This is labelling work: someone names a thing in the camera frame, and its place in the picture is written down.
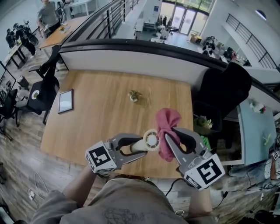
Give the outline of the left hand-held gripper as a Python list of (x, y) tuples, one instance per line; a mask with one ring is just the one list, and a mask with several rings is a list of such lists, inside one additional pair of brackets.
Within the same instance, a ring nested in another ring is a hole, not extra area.
[(147, 155), (146, 151), (124, 154), (124, 146), (130, 146), (143, 137), (133, 133), (119, 133), (107, 142), (99, 141), (86, 150), (85, 157), (92, 171), (97, 175), (120, 170), (124, 164), (131, 163)]

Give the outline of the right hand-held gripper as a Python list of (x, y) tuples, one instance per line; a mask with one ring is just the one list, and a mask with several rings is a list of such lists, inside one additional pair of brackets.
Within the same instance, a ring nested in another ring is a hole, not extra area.
[(198, 133), (180, 127), (172, 130), (180, 142), (177, 143), (168, 133), (165, 139), (179, 163), (178, 172), (188, 184), (201, 191), (225, 174), (219, 157), (206, 148)]

